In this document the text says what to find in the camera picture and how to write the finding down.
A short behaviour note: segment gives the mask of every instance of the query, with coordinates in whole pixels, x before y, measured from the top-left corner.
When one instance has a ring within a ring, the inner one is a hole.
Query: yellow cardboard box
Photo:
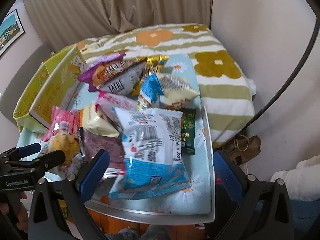
[[[76,45],[68,46],[43,62],[30,80],[13,118],[32,132],[45,133],[51,125],[52,106],[67,109],[76,91],[77,77],[86,68]]]

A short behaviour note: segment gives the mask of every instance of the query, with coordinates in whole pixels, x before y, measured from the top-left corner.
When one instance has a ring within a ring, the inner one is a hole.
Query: cable
[[[265,111],[268,110],[268,108],[270,106],[272,106],[272,104],[282,95],[282,93],[288,88],[288,86],[291,84],[291,82],[294,80],[294,78],[298,75],[299,71],[302,69],[303,65],[305,64],[307,58],[310,55],[310,52],[316,42],[318,33],[319,33],[319,27],[320,27],[320,21],[317,18],[316,19],[316,25],[315,28],[313,30],[311,39],[309,41],[309,44],[306,48],[306,51],[304,52],[302,58],[300,59],[298,65],[296,66],[296,68],[294,69],[294,71],[292,72],[292,74],[290,75],[290,77],[287,79],[287,81],[283,84],[283,86],[279,89],[279,91],[274,95],[274,97],[246,124],[246,126],[244,127],[247,128],[250,124],[252,124],[254,121],[256,121],[260,116],[263,115],[263,113]]]

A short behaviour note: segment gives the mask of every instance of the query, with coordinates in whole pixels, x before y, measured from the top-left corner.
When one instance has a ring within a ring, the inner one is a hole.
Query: wooden floor
[[[128,222],[112,217],[108,217],[97,212],[88,210],[92,219],[97,225],[102,228],[102,231],[107,233],[118,233],[122,228],[135,228],[138,233],[142,236],[148,229],[148,224],[138,224]],[[195,228],[194,225],[189,226],[168,226],[170,230],[171,240],[203,240],[206,239],[206,233],[204,229]]]

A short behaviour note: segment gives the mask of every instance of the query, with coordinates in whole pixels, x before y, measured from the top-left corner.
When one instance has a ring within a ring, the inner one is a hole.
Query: beige curtain
[[[41,40],[59,50],[89,37],[164,23],[209,26],[212,0],[23,0]]]

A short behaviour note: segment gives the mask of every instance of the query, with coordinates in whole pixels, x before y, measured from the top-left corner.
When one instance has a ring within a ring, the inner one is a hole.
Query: white snack bag
[[[124,128],[124,171],[110,198],[142,199],[191,186],[181,157],[182,112],[149,108],[143,112],[114,108]]]

